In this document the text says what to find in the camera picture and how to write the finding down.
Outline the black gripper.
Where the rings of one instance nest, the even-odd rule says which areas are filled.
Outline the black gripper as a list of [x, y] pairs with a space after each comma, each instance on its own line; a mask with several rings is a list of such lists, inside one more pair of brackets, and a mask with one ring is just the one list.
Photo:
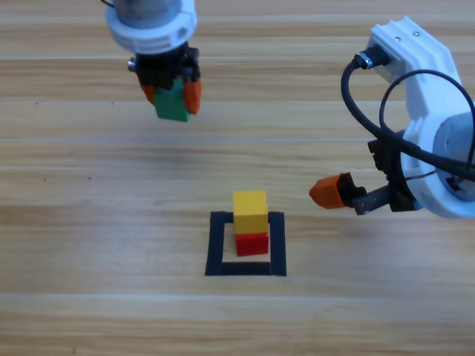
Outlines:
[[128, 70], [137, 75], [146, 99], [154, 105], [155, 88], [172, 89], [175, 79], [184, 83], [183, 101], [186, 110], [196, 115], [200, 109], [202, 82], [199, 67], [200, 51], [188, 44], [158, 54], [139, 54], [128, 60]]
[[353, 182], [351, 173], [320, 179], [309, 190], [310, 198], [325, 209], [354, 208], [357, 215], [364, 215], [390, 206], [392, 212], [418, 211], [419, 202], [410, 192], [402, 172], [400, 150], [374, 139], [368, 144], [375, 167], [381, 171], [387, 184], [367, 193], [364, 187]]

